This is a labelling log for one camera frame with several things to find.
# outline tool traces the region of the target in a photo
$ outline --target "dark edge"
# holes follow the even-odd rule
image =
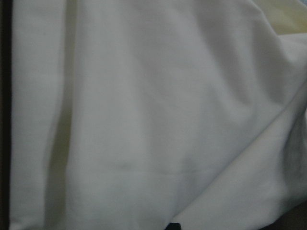
[[[1,28],[1,103],[2,103],[2,161],[1,209],[3,230],[9,228],[10,165],[11,165],[11,110],[12,110],[12,0],[2,0]]]

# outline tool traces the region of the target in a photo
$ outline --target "draped fabric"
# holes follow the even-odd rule
[[[274,222],[307,194],[305,18],[297,0],[15,0],[10,230]]]

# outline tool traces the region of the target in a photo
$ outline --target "garment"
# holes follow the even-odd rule
[[[266,3],[14,1],[10,230],[255,230],[305,199],[307,7]]]

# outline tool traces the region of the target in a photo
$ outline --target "black object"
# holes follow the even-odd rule
[[[170,223],[165,230],[181,230],[181,225],[179,223]]]

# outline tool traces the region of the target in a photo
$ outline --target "white cloth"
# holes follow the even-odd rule
[[[15,0],[10,230],[256,230],[305,198],[284,150],[307,103],[293,15],[307,7]]]

